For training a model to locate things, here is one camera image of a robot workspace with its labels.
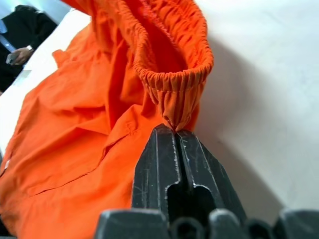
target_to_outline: phone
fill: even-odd
[[[16,53],[10,53],[7,58],[6,58],[6,63],[9,64],[9,65],[12,65],[13,62],[16,60],[16,58],[19,56],[19,53],[16,52]]]

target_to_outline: orange fabric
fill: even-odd
[[[129,208],[151,130],[193,129],[213,65],[192,0],[65,2],[92,23],[25,97],[0,169],[1,218],[19,239],[89,239],[103,210]]]

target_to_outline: hand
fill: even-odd
[[[18,53],[18,57],[13,61],[13,65],[23,65],[32,55],[33,50],[29,50],[26,47],[15,50],[13,53]]]

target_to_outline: black jacket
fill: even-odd
[[[22,8],[3,18],[7,32],[2,34],[16,49],[31,45],[33,49],[52,33],[56,24],[44,13]],[[4,92],[22,71],[22,66],[5,63],[10,52],[0,43],[0,91]]]

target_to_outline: orange pants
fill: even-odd
[[[193,129],[213,65],[192,0],[65,2],[92,22],[27,94],[0,169],[19,239],[89,239],[102,211],[129,208],[151,130]]]

